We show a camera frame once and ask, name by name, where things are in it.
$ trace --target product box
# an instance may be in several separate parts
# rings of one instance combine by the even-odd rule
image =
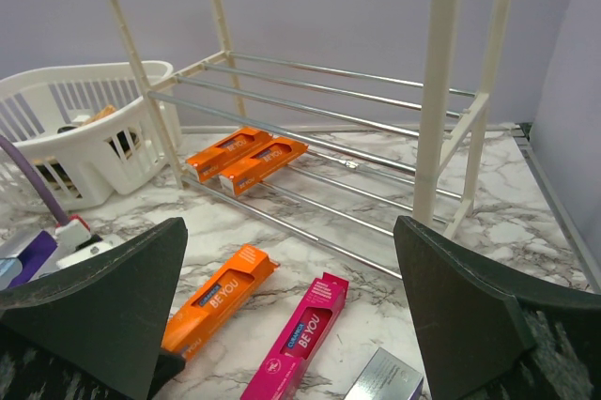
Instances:
[[[198,180],[205,182],[270,140],[268,132],[243,128],[195,154],[186,163]]]
[[[189,360],[277,267],[243,245],[169,320],[162,347]]]
[[[294,161],[308,147],[301,142],[278,137],[223,170],[219,174],[222,186],[228,192],[240,195]]]
[[[379,348],[345,400],[418,400],[423,385],[422,374]]]
[[[347,291],[348,281],[329,273],[313,281],[240,400],[292,400]]]

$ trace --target dark green object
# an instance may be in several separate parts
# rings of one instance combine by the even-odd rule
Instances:
[[[433,400],[601,398],[601,297],[492,261],[407,217],[394,243]]]
[[[187,238],[183,220],[169,219],[110,252],[2,291],[0,326],[126,397],[146,399]]]

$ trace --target metal strip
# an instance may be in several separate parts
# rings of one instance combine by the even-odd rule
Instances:
[[[279,126],[273,126],[268,123],[253,120],[251,118],[230,114],[225,111],[220,111],[217,109],[213,109],[212,107],[203,106],[201,104],[196,104],[191,101],[181,100],[179,98],[174,98],[169,95],[164,95],[163,93],[158,92],[148,92],[148,96],[155,99],[161,100],[165,102],[169,102],[171,104],[179,104],[181,106],[190,107],[192,109],[196,109],[198,111],[204,112],[205,114],[220,116],[221,118],[225,118],[227,120],[234,121],[236,123],[240,123],[242,125],[251,126],[253,128],[258,128],[263,131],[272,132],[274,134],[278,134],[284,137],[288,137],[290,139],[298,140],[299,142],[303,142],[308,145],[320,146],[322,148],[326,148],[332,151],[337,151],[341,154],[346,154],[352,158],[361,159],[362,161],[368,161],[372,163],[376,163],[378,165],[382,165],[387,168],[392,168],[393,170],[398,170],[401,173],[405,173],[406,175],[415,176],[415,167],[412,165],[408,165],[406,163],[393,161],[392,159],[383,158],[381,156],[366,153],[364,151],[360,151],[359,149],[351,148],[350,146],[338,145],[333,142],[328,142],[321,139],[316,139],[310,135],[300,134],[298,132],[293,132],[286,130],[284,128],[280,128]]]
[[[354,92],[351,90],[344,90],[341,88],[337,88],[337,87],[330,87],[327,85],[319,85],[319,84],[313,84],[313,83],[306,83],[304,81],[298,81],[295,79],[289,79],[289,78],[283,78],[280,76],[273,76],[271,74],[267,74],[267,73],[261,73],[258,71],[248,71],[247,69],[230,69],[229,67],[224,67],[222,65],[211,65],[211,64],[206,64],[205,66],[206,70],[213,70],[213,71],[220,71],[223,73],[234,73],[234,74],[239,74],[241,76],[247,76],[249,78],[256,78],[256,79],[261,79],[264,81],[268,81],[270,83],[275,83],[275,84],[281,84],[281,85],[289,85],[292,87],[299,87],[299,88],[306,88],[308,90],[315,90],[316,92],[323,92],[323,93],[332,93],[335,95],[343,95],[345,97],[352,97],[352,98],[358,98],[360,100],[368,100],[368,101],[375,101],[375,102],[381,102],[384,104],[390,104],[392,106],[399,106],[399,107],[404,107],[406,109],[411,109],[414,111],[421,111],[422,110],[422,105],[421,104],[416,104],[414,102],[406,102],[406,101],[401,101],[401,100],[393,100],[391,98],[384,98],[384,97],[378,97],[376,95],[369,95],[366,93],[361,93],[361,92]],[[451,117],[451,118],[460,118],[461,114],[457,113],[457,112],[447,112],[447,116]]]
[[[225,201],[225,203],[236,206],[238,208],[242,208],[242,209],[246,210],[247,212],[250,212],[255,217],[258,217],[260,219],[267,220],[268,222],[277,224],[278,226],[286,229],[287,231],[290,231],[292,234],[294,234],[300,238],[304,238],[306,240],[309,240],[312,243],[321,245],[322,247],[332,250],[335,253],[342,254],[356,262],[364,264],[365,266],[367,266],[371,269],[375,269],[375,270],[385,273],[389,276],[392,276],[393,278],[395,278],[398,281],[403,281],[403,277],[401,276],[400,273],[397,273],[393,270],[387,269],[386,267],[381,266],[380,264],[378,264],[375,261],[372,261],[371,259],[367,259],[366,257],[363,257],[360,254],[353,253],[350,250],[347,250],[346,248],[341,247],[340,245],[330,242],[329,240],[326,240],[324,238],[316,236],[315,234],[309,233],[301,228],[298,228],[294,224],[291,224],[291,223],[285,222],[283,220],[277,219],[275,217],[272,217],[267,212],[264,212],[260,209],[257,209],[252,206],[249,206],[245,203],[242,203],[239,200],[232,198],[231,196],[228,196],[224,193],[215,191],[215,190],[211,189],[210,187],[207,187],[207,186],[201,184],[200,182],[196,181],[193,177],[184,175],[182,177],[182,180],[184,180],[186,183],[190,184],[191,186],[194,186],[196,189],[198,189],[202,192],[209,193],[209,194],[219,198],[220,200]]]
[[[597,260],[594,251],[589,248],[578,231],[570,213],[563,205],[561,198],[553,188],[551,181],[548,179],[543,166],[538,161],[529,141],[526,140],[526,137],[523,136],[521,131],[519,131],[519,134],[522,134],[522,138],[520,138],[520,135],[514,135],[517,147],[520,149],[522,156],[524,156],[538,187],[541,189],[543,196],[547,200],[551,212],[553,213],[555,220],[557,220],[565,239],[576,254],[582,271],[591,285],[591,289],[597,294],[601,293],[601,264]]]
[[[361,219],[358,219],[357,217],[353,217],[352,215],[348,215],[345,212],[342,212],[341,210],[336,210],[334,208],[330,208],[329,206],[326,206],[324,204],[321,204],[319,202],[317,202],[316,200],[312,200],[311,198],[307,198],[306,196],[302,196],[299,195],[297,193],[294,193],[292,191],[289,191],[288,189],[284,189],[282,187],[278,187],[278,186],[274,186],[273,184],[269,184],[266,181],[262,182],[263,187],[266,187],[268,190],[272,191],[272,192],[277,192],[283,196],[287,196],[288,198],[293,199],[294,201],[297,201],[299,203],[304,203],[306,205],[310,205],[310,206],[314,206],[316,208],[319,208],[321,210],[325,210],[331,214],[337,215],[338,217],[342,217],[343,219],[347,219],[350,220],[351,222],[354,223],[358,223],[362,226],[365,226],[366,228],[369,228],[373,231],[376,231],[380,234],[383,234],[384,236],[387,236],[389,238],[393,237],[393,232],[392,231],[388,231],[384,228],[380,228],[379,226],[376,226],[374,224],[371,224],[369,222],[364,222]]]
[[[403,85],[406,87],[424,88],[422,83],[414,83],[413,81],[404,81],[402,79],[389,78],[386,76],[377,76],[376,74],[360,73],[358,71],[350,71],[347,69],[333,69],[329,67],[320,67],[319,65],[303,64],[301,62],[291,62],[284,59],[278,59],[275,57],[264,57],[260,55],[242,54],[242,53],[231,53],[232,57],[240,60],[249,60],[253,62],[264,62],[266,64],[284,65],[293,69],[306,69],[308,71],[316,71],[318,73],[335,74],[337,76],[345,76],[347,78],[364,79],[367,81],[381,81],[384,83]],[[475,92],[469,92],[468,90],[459,90],[456,88],[449,89],[449,93],[453,95],[459,95],[462,97],[475,98]]]
[[[385,177],[394,182],[400,182],[401,184],[407,184],[409,186],[415,185],[415,181],[412,181],[410,179],[404,179],[403,177],[398,177],[396,175],[393,175],[392,173],[387,173],[387,172],[382,172],[381,170],[376,170],[375,168],[372,168],[369,165],[366,165],[364,163],[359,163],[359,162],[354,162],[354,161],[346,161],[344,159],[336,158],[330,154],[320,153],[318,151],[313,151],[311,149],[307,151],[307,154],[310,156],[315,156],[316,158],[325,159],[326,161],[336,162],[336,163],[342,165],[347,170],[350,170],[352,172],[360,172],[360,173],[365,173],[367,175],[375,175],[377,177]],[[436,192],[440,196],[446,196],[446,197],[452,198],[454,200],[461,200],[461,195],[459,193],[446,191],[444,189],[436,189]]]
[[[198,79],[193,78],[186,78],[183,76],[178,76],[177,80],[183,84],[197,85],[200,87],[208,88],[210,90],[215,90],[217,92],[229,93],[231,95],[247,98],[249,100],[265,102],[266,104],[281,106],[295,111],[301,111],[306,114],[320,115],[326,116],[328,118],[334,118],[336,120],[348,121],[349,123],[367,126],[369,128],[374,128],[375,130],[393,132],[395,134],[403,135],[405,137],[412,137],[414,139],[417,139],[420,136],[420,134],[417,131],[404,130],[403,128],[397,128],[393,125],[387,125],[385,123],[367,120],[358,116],[341,114],[339,112],[329,111],[327,109],[320,109],[318,107],[309,106],[307,104],[301,104],[295,101],[282,100],[275,97],[269,97],[267,95],[260,95],[258,93],[248,92],[246,90],[240,90],[238,88],[228,87],[226,85],[208,83],[206,81],[200,81]]]
[[[298,167],[294,167],[292,165],[288,165],[286,168],[288,170],[292,170],[293,172],[298,173],[300,175],[304,175],[304,176],[314,179],[316,181],[323,182],[324,184],[328,184],[330,186],[342,189],[343,191],[356,193],[357,195],[379,201],[380,203],[384,203],[385,205],[392,206],[393,208],[399,208],[399,209],[405,210],[406,212],[410,212],[410,213],[413,212],[413,208],[411,206],[403,205],[402,203],[397,203],[397,202],[395,202],[393,200],[389,200],[388,198],[385,198],[383,196],[376,195],[375,193],[371,193],[368,191],[364,191],[363,189],[359,189],[358,187],[349,186],[348,184],[345,184],[343,182],[334,181],[333,179],[329,179],[328,177],[323,177],[322,175],[318,175],[316,173],[307,172],[306,170],[303,170]],[[439,223],[447,223],[447,221],[444,220],[442,217],[438,217],[436,215],[434,216],[433,220],[435,222],[439,222]]]

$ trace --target purple wall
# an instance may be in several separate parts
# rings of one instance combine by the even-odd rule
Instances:
[[[601,262],[601,0],[571,0],[549,65],[532,146]]]
[[[491,121],[532,120],[540,100],[555,40],[569,0],[515,0],[509,22]],[[224,0],[239,51],[421,80],[424,70],[428,0]],[[124,60],[125,53],[105,0],[0,0],[0,78],[51,65]],[[208,0],[123,0],[142,56],[177,67],[217,50]],[[477,88],[492,0],[465,0],[454,85]],[[289,71],[277,71],[290,75]],[[303,78],[306,73],[297,77]],[[324,84],[335,81],[321,80]],[[253,88],[253,83],[245,86]],[[364,88],[363,85],[348,87]],[[193,98],[217,103],[212,93]],[[286,87],[276,96],[392,122],[419,116],[389,106],[338,99]],[[378,85],[375,94],[419,100],[420,92]],[[463,100],[452,107],[462,109]],[[279,123],[320,123],[253,104],[251,114]],[[214,123],[186,113],[182,124]]]

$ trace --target orange box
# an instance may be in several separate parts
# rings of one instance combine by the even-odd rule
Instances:
[[[234,195],[240,195],[297,159],[308,147],[301,142],[278,137],[223,170],[219,174],[222,186]]]
[[[278,267],[243,245],[167,322],[162,347],[191,359]]]
[[[198,180],[205,182],[270,140],[268,132],[243,128],[195,154],[186,163],[198,175]]]

